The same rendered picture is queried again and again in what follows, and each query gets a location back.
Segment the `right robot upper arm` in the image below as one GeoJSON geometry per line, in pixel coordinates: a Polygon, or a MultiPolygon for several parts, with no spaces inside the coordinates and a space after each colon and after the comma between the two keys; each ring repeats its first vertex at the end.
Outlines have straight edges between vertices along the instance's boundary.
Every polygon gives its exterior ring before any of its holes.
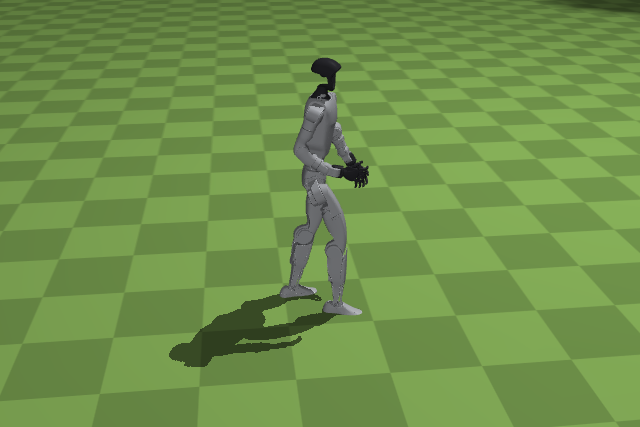
{"type": "Polygon", "coordinates": [[[313,105],[307,108],[304,114],[304,121],[303,121],[302,127],[300,129],[300,132],[298,134],[298,137],[294,145],[293,151],[295,156],[296,156],[297,149],[300,147],[305,147],[309,151],[309,147],[306,145],[306,143],[309,140],[311,140],[316,130],[316,127],[322,121],[324,116],[324,110],[325,108],[317,103],[314,103],[313,105]]]}

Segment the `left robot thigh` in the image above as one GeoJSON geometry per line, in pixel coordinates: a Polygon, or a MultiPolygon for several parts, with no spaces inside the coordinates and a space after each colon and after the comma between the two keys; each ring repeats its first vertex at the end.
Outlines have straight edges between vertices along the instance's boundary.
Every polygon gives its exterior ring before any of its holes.
{"type": "Polygon", "coordinates": [[[298,243],[307,244],[315,235],[323,218],[322,211],[320,211],[321,207],[323,207],[323,204],[313,206],[308,195],[306,196],[307,223],[296,227],[293,233],[293,236],[298,243]]]}

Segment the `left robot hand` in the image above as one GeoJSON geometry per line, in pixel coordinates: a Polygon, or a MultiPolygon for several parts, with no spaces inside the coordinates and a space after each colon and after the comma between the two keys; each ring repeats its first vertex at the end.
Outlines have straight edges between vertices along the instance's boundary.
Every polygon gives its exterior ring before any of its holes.
{"type": "MultiPolygon", "coordinates": [[[[346,164],[347,166],[352,166],[352,165],[356,164],[356,158],[355,158],[355,156],[353,155],[353,153],[352,153],[352,152],[350,152],[350,153],[349,153],[349,155],[350,155],[350,157],[351,157],[352,161],[351,161],[351,162],[349,162],[349,163],[345,163],[345,164],[346,164]]],[[[363,166],[361,166],[361,164],[360,164],[360,165],[358,165],[358,166],[356,166],[356,167],[357,167],[357,168],[364,168],[363,166]]],[[[365,170],[365,171],[359,171],[359,172],[366,172],[366,171],[367,171],[367,170],[365,170]]],[[[358,174],[358,175],[359,175],[359,174],[358,174]]],[[[367,176],[369,176],[369,173],[368,173],[368,174],[366,174],[366,175],[367,175],[367,176]]],[[[362,176],[362,175],[359,175],[359,176],[362,176]]],[[[365,176],[365,175],[363,175],[363,176],[365,176]]],[[[357,178],[357,179],[359,179],[359,178],[357,178]]],[[[360,179],[360,180],[362,180],[362,179],[360,179]]],[[[355,182],[355,181],[354,181],[354,182],[355,182]]],[[[365,186],[365,184],[366,184],[366,185],[368,184],[368,178],[367,178],[367,177],[365,178],[364,182],[362,182],[362,184],[363,184],[363,185],[362,185],[362,187],[364,187],[364,186],[365,186]],[[366,181],[366,183],[365,183],[365,181],[366,181]]],[[[356,187],[357,187],[357,182],[355,182],[355,188],[356,188],[356,187]]],[[[359,182],[359,188],[360,188],[360,187],[361,187],[361,183],[359,182]]]]}

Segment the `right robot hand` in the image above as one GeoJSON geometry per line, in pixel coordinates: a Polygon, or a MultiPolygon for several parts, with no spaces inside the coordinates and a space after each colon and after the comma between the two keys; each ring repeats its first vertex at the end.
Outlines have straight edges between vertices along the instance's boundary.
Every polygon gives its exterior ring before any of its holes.
{"type": "Polygon", "coordinates": [[[349,181],[355,181],[355,182],[360,182],[360,183],[364,182],[364,179],[367,177],[366,174],[369,173],[369,171],[367,170],[369,167],[368,166],[366,166],[365,168],[357,168],[356,167],[356,166],[358,166],[358,165],[360,165],[362,163],[363,163],[363,161],[360,161],[360,162],[358,162],[358,163],[356,163],[356,164],[354,164],[352,166],[347,166],[345,168],[343,166],[341,166],[341,165],[332,165],[333,168],[341,169],[340,176],[339,177],[335,177],[335,178],[344,177],[349,181]],[[366,172],[359,172],[359,171],[365,171],[365,170],[367,170],[367,171],[366,172]],[[365,176],[359,176],[358,174],[359,175],[365,175],[365,176]],[[356,178],[359,178],[359,179],[356,179],[356,178]],[[362,180],[360,180],[360,179],[362,179],[362,180]]]}

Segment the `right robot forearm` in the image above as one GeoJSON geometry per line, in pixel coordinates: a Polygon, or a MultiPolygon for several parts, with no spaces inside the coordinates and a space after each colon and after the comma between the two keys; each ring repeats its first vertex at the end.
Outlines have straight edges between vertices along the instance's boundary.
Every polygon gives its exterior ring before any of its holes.
{"type": "Polygon", "coordinates": [[[331,164],[324,162],[315,153],[311,154],[305,147],[296,151],[296,156],[307,167],[311,167],[323,176],[339,177],[341,169],[333,168],[331,164]]]}

